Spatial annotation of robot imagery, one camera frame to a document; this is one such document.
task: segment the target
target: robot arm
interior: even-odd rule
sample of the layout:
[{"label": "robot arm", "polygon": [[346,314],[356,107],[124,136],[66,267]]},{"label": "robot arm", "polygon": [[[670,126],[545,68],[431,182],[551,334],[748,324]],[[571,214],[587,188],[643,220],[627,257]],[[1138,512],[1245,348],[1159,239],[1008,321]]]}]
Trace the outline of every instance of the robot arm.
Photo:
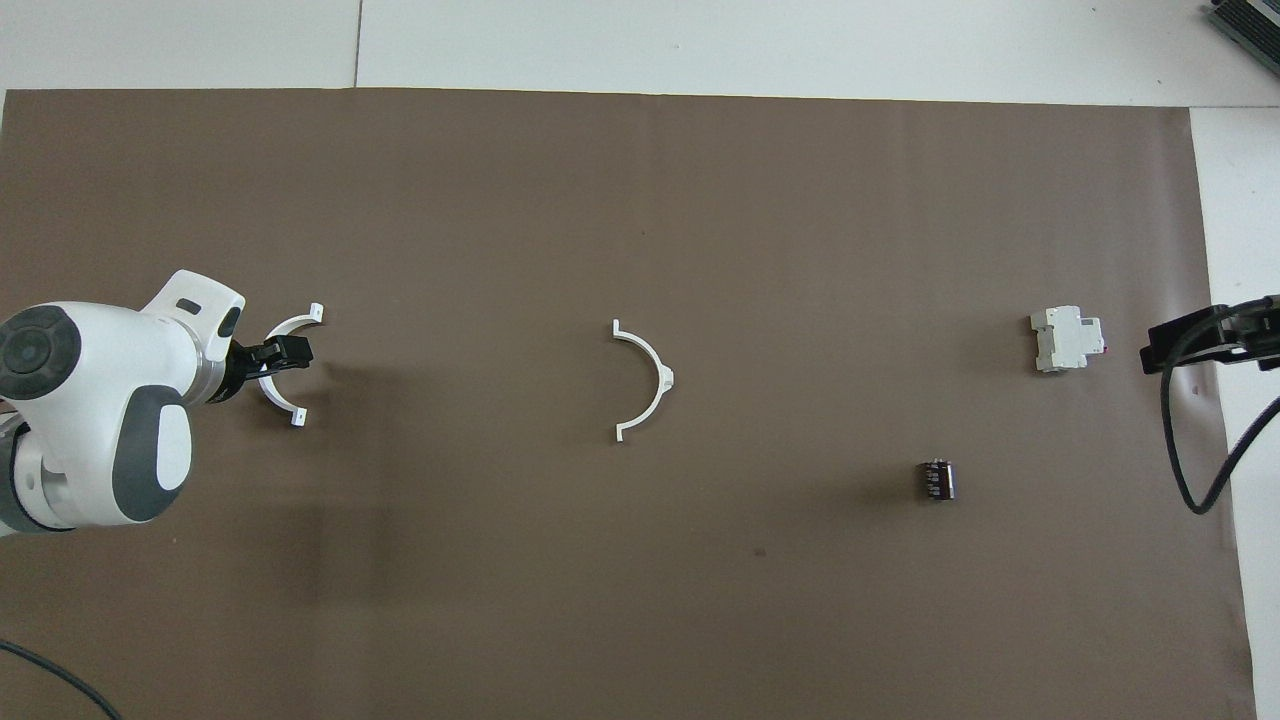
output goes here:
[{"label": "robot arm", "polygon": [[52,302],[0,325],[0,397],[17,410],[0,415],[0,536],[164,511],[191,469],[188,409],[311,360],[291,337],[288,361],[260,363],[232,340],[243,307],[179,270],[141,311]]}]

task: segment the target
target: brown mat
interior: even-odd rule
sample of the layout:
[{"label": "brown mat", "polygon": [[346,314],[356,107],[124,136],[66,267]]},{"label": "brown mat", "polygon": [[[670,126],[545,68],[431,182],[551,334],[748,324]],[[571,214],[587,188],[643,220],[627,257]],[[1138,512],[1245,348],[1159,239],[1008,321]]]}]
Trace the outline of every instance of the brown mat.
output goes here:
[{"label": "brown mat", "polygon": [[[1253,715],[1137,354],[1208,301],[1185,110],[12,92],[0,237],[4,315],[178,268],[242,340],[328,307],[306,429],[244,392],[156,523],[0,541],[0,637],[131,719]],[[1060,304],[1111,352],[1042,377]],[[676,372],[622,446],[614,316]],[[0,659],[0,714],[86,707]]]}]

